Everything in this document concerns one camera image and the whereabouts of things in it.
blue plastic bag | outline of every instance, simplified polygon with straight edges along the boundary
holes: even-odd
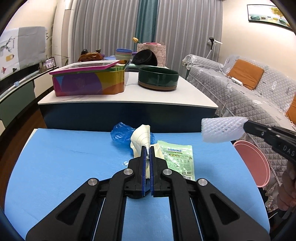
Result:
[[[130,145],[131,135],[133,134],[134,130],[135,128],[132,128],[131,126],[123,124],[122,122],[119,122],[113,127],[113,130],[111,131],[111,138],[113,141],[117,143]],[[153,133],[150,133],[150,143],[151,144],[157,143]]]

teal curtain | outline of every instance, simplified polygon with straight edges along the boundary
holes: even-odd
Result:
[[[158,0],[139,0],[135,37],[140,43],[155,42],[157,8]]]

human hand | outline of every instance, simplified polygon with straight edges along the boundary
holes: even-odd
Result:
[[[287,211],[296,206],[296,171],[291,162],[287,162],[287,169],[282,176],[282,185],[277,196],[277,205],[280,210]]]

curtain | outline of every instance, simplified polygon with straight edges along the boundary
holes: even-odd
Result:
[[[157,9],[158,0],[139,0],[135,37],[140,43],[155,41]]]
[[[139,0],[78,0],[73,24],[72,56],[83,49],[102,49],[105,56],[117,48],[133,49]]]
[[[182,77],[182,59],[188,54],[206,57],[209,37],[220,41],[222,0],[159,0],[156,42],[166,45],[166,66]],[[218,60],[219,45],[209,59]]]

dark brown floor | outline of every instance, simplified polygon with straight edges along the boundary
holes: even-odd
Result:
[[[0,146],[0,206],[4,209],[7,184],[15,163],[30,134],[35,128],[46,128],[42,114],[35,103],[17,119],[1,141]]]

